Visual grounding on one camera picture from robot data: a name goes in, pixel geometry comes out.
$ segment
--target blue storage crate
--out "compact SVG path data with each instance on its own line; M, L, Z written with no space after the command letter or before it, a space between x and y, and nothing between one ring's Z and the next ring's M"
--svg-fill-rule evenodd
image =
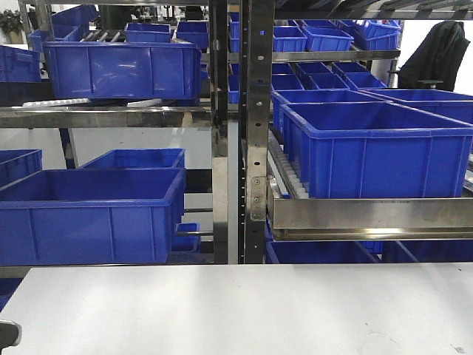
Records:
M23 279L0 278L0 311L6 306Z
M358 242L266 242L267 264L378 263Z
M317 89L348 89L348 85L336 74L309 74L309 88Z
M239 13L228 13L230 37L239 38Z
M473 126L387 102L282 106L284 150L310 197L458 197Z
M125 26L127 42L166 42L171 41L173 31L168 24L136 24Z
M200 96L201 52L194 44L44 42L56 98Z
M0 189L0 265L163 263L184 169L43 170Z
M327 52L350 50L353 37L336 28L304 27L307 36L306 50Z
M345 73L345 83L353 90L360 89L383 89L386 84L376 78L370 72L348 72Z
M60 42L79 42L81 33L79 26L66 26L64 24L54 24L54 40ZM43 41L41 40L41 32L36 30L30 34L31 44L36 52L43 52Z
M385 100L473 124L473 96L432 89L367 90Z
M273 74L294 74L289 63L273 63Z
M184 168L181 148L114 149L81 166L81 169Z
M353 33L355 43L362 50L395 50L398 47L400 33L382 35L381 37L365 38L358 31Z
M383 263L467 263L473 240L405 240L386 243Z
M337 61L332 63L332 71L340 75L342 78L345 77L347 72L370 72L366 67L362 66L356 61Z
M230 41L230 52L239 53L239 38L229 38Z
M95 5L79 5L51 16L52 24L79 26L81 38L89 33L89 23L99 16Z
M322 74L331 72L330 69L320 61L297 63L296 74L305 87L310 87L309 74Z
M295 74L278 74L271 76L272 90L303 90L301 82Z
M273 50L274 52L304 52L307 37L294 26L274 27Z
M177 24L176 37L195 43L201 50L208 48L207 21L181 21Z
M365 38L388 36L401 31L401 26L396 20L355 21L355 28Z
M373 102L382 101L381 98L367 95L362 92L349 90L281 90L271 93L273 98L273 125L280 131L284 131L281 106L299 103L320 102Z
M301 27L336 28L336 24L330 20L301 20L299 25Z
M0 45L0 81L41 81L39 52Z
M239 77L238 75L228 76L228 102L238 104L239 102Z
M0 187L42 169L40 149L0 150Z

